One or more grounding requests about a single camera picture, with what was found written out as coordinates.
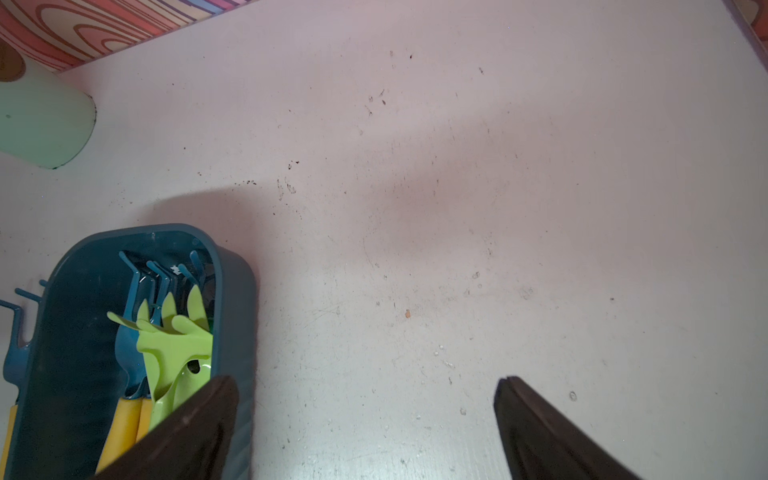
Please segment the mint green pen cup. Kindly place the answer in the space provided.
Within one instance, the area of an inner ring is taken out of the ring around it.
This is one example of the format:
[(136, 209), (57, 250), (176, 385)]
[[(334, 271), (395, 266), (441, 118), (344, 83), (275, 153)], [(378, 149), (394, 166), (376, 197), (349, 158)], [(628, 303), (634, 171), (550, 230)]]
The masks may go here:
[(92, 97), (1, 42), (1, 151), (38, 167), (74, 159), (94, 130)]

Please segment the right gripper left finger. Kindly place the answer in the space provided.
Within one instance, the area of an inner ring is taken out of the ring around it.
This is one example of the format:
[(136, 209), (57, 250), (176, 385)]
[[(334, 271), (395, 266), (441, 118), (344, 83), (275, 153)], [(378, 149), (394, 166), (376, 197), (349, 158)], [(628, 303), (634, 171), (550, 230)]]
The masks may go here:
[(212, 378), (95, 479), (221, 479), (234, 434), (239, 391)]

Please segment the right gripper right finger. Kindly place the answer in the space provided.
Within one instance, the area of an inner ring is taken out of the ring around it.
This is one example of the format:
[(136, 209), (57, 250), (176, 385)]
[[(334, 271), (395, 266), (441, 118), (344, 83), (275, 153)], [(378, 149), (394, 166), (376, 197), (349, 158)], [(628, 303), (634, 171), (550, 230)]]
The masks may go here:
[(514, 479), (635, 479), (523, 379), (499, 380), (494, 412)]

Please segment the teal plastic storage box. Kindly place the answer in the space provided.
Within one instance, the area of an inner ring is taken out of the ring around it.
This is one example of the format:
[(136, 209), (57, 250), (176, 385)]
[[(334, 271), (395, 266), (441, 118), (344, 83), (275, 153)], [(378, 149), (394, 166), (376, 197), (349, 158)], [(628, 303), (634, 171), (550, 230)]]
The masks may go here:
[(232, 377), (239, 404), (223, 469), (251, 475), (257, 285), (248, 263), (185, 224), (114, 230), (85, 238), (53, 270), (38, 308), (26, 382), (20, 390), (5, 475), (9, 479), (85, 479), (94, 474), (127, 377), (114, 354), (131, 264), (213, 275), (214, 375)]

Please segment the lime rake wooden handle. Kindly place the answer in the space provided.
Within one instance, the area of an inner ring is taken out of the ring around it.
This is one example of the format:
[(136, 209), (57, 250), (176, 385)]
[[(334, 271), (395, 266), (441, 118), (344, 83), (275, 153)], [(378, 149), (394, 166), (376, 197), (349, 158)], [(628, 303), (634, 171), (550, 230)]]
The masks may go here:
[(111, 321), (138, 333), (137, 351), (144, 357), (152, 400), (150, 429), (163, 422), (211, 378), (213, 334), (199, 286), (191, 288), (186, 307), (185, 315), (178, 313), (174, 296), (167, 294), (159, 325), (150, 322), (146, 301), (140, 305), (135, 321), (113, 312), (107, 314)]

